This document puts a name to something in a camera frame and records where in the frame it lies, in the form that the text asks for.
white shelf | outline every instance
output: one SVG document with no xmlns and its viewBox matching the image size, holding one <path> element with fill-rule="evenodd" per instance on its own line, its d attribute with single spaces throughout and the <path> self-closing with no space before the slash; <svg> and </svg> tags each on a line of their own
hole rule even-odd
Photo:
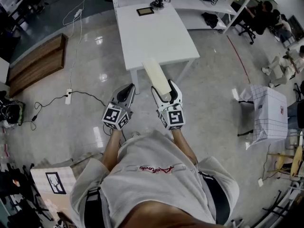
<svg viewBox="0 0 304 228">
<path fill-rule="evenodd" d="M 206 24 L 204 18 L 201 16 L 202 12 L 197 10 L 178 10 L 178 15 L 185 25 L 186 29 L 212 29 Z M 218 17 L 218 24 L 213 29 L 225 29 L 226 25 Z"/>
<path fill-rule="evenodd" d="M 154 0 L 118 0 L 118 5 L 119 7 L 125 7 L 142 3 L 150 4 L 152 1 Z M 171 4 L 177 10 L 213 11 L 236 15 L 236 12 L 226 0 L 218 0 L 214 6 L 210 2 L 202 2 L 200 0 L 171 0 Z"/>
</svg>

